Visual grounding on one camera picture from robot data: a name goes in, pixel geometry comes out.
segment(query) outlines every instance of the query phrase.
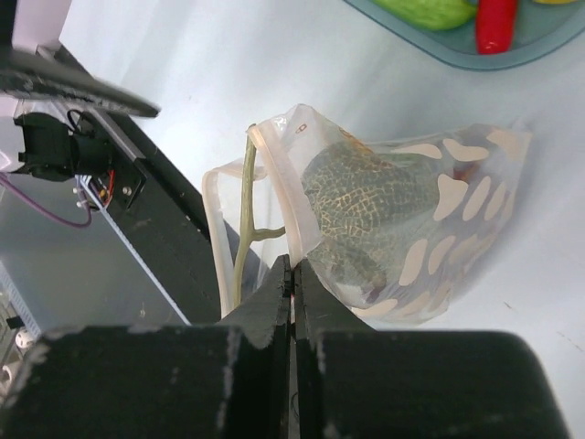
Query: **blue bowl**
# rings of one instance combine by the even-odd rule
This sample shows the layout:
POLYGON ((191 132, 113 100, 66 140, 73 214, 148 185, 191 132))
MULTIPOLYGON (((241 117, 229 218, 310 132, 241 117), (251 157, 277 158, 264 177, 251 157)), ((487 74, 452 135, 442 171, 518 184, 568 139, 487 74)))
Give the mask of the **blue bowl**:
POLYGON ((585 29, 585 2, 540 5, 521 0, 510 50, 478 55, 474 20, 453 30, 429 31, 413 27, 370 0, 346 2, 439 61, 467 70, 501 70, 527 64, 560 48, 585 29))

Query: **table surface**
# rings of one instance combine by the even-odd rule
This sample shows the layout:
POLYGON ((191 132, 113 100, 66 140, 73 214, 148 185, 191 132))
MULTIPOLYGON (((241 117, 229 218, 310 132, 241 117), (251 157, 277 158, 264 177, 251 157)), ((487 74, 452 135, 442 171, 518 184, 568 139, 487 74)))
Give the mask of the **table surface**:
POLYGON ((74 0, 60 40, 92 74, 162 106, 138 123, 197 188, 243 156, 251 123, 301 102, 368 141, 518 120, 534 132, 514 224, 469 293, 421 328, 517 333, 585 435, 585 35, 534 63, 477 73, 341 0, 169 5, 74 0))

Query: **plastic bag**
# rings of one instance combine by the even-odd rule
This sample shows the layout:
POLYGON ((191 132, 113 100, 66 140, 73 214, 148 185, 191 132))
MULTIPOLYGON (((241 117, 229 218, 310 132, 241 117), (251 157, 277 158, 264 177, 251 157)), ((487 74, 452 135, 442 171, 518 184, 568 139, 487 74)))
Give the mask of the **plastic bag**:
MULTIPOLYGON (((287 247, 281 238, 253 250, 269 266, 287 250, 291 265, 306 257, 358 316, 415 323, 447 309, 453 287, 510 219, 531 137, 476 124, 364 145, 306 105, 248 135, 260 152, 253 213, 262 227, 283 224, 287 247), (260 182, 269 196, 260 194, 260 182)), ((245 168, 238 163, 230 165, 235 177, 245 168)), ((218 206, 205 199, 212 220, 218 206)), ((214 254, 223 245, 214 233, 212 244, 214 254)), ((223 265, 225 273, 233 261, 223 265)), ((233 296, 228 289, 225 296, 233 296)))

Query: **red pepper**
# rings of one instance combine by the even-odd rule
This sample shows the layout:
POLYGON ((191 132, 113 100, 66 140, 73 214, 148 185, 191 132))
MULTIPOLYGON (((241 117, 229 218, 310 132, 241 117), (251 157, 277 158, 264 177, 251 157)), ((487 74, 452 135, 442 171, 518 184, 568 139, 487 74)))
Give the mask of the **red pepper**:
POLYGON ((506 52, 514 39, 518 0, 480 0, 475 17, 477 52, 493 55, 506 52))

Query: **green pepper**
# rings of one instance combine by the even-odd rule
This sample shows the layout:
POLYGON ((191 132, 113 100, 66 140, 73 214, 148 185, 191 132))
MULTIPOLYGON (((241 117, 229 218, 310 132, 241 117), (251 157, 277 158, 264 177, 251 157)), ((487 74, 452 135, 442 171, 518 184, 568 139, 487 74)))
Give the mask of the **green pepper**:
POLYGON ((448 30, 464 25, 477 8, 465 0, 372 0, 407 23, 429 30, 448 30))

